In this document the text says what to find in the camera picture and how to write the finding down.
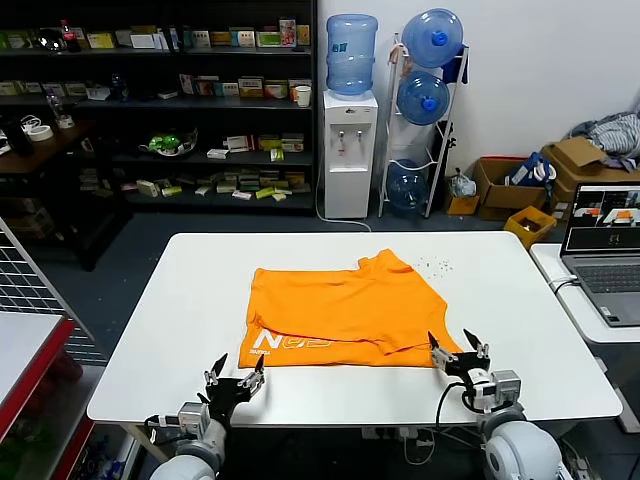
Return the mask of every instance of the red shelf frame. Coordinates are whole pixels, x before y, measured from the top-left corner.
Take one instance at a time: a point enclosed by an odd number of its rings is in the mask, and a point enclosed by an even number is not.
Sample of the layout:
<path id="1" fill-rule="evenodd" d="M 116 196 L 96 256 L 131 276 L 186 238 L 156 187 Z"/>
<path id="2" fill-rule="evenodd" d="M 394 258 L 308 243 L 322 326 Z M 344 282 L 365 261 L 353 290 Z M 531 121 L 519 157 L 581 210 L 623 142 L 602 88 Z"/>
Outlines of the red shelf frame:
<path id="1" fill-rule="evenodd" d="M 38 386 L 38 383 L 40 383 L 40 380 L 74 328 L 75 324 L 72 320 L 63 319 L 58 324 L 22 374 L 11 393 L 7 395 L 4 403 L 0 405 L 0 442 L 4 440 L 22 407 L 29 400 L 29 397 Z"/>
<path id="2" fill-rule="evenodd" d="M 84 444 L 87 443 L 91 430 L 93 430 L 93 426 L 93 420 L 84 415 L 73 434 L 73 438 L 67 445 L 62 458 L 58 462 L 51 480 L 67 480 L 69 478 L 69 474 L 78 461 L 80 452 L 82 452 Z"/>

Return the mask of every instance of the paper cup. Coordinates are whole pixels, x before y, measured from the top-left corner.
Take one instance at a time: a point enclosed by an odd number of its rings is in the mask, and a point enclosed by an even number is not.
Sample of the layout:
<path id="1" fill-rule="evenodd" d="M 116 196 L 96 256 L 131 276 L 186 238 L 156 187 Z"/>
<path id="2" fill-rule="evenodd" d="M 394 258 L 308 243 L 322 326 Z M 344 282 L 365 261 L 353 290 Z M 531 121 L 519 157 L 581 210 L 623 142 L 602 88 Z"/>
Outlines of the paper cup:
<path id="1" fill-rule="evenodd" d="M 298 97 L 298 106 L 308 107 L 309 103 L 311 103 L 311 87 L 299 85 L 296 87 L 296 94 Z"/>

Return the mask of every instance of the laptop keyboard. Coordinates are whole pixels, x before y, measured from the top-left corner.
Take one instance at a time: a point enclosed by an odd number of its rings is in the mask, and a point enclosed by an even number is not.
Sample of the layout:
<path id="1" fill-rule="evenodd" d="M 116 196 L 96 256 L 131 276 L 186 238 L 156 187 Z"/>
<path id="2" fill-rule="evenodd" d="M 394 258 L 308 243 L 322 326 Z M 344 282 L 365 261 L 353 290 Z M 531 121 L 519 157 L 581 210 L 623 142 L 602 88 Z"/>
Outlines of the laptop keyboard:
<path id="1" fill-rule="evenodd" d="M 576 267 L 593 293 L 640 292 L 640 265 Z"/>

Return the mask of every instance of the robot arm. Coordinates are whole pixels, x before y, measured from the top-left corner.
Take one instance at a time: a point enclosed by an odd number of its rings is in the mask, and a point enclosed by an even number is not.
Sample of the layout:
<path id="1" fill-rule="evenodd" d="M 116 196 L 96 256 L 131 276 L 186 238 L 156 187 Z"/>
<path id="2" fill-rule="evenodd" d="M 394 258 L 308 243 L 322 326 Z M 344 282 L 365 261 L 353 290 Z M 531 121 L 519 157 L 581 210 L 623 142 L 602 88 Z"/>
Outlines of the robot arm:
<path id="1" fill-rule="evenodd" d="M 429 333 L 433 363 L 462 380 L 462 403 L 479 415 L 486 463 L 498 480 L 570 480 L 558 444 L 527 421 L 518 403 L 521 380 L 513 370 L 489 373 L 489 345 L 464 330 L 475 352 L 451 354 Z"/>
<path id="2" fill-rule="evenodd" d="M 264 355 L 253 372 L 244 379 L 220 378 L 227 359 L 223 355 L 204 372 L 206 396 L 202 403 L 185 403 L 175 417 L 154 415 L 145 422 L 147 435 L 156 443 L 156 431 L 150 427 L 179 427 L 176 456 L 153 472 L 151 480 L 214 480 L 225 458 L 225 440 L 231 429 L 231 416 L 239 403 L 248 402 L 264 384 Z"/>

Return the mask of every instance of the laptop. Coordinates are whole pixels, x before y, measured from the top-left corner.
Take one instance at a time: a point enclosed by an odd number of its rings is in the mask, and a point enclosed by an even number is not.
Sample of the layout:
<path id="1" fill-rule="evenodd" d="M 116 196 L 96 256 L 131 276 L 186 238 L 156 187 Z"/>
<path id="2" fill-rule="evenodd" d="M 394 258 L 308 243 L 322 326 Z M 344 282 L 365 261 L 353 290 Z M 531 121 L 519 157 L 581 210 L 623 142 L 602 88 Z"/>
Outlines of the laptop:
<path id="1" fill-rule="evenodd" d="M 640 325 L 640 182 L 581 183 L 560 258 L 611 327 Z"/>

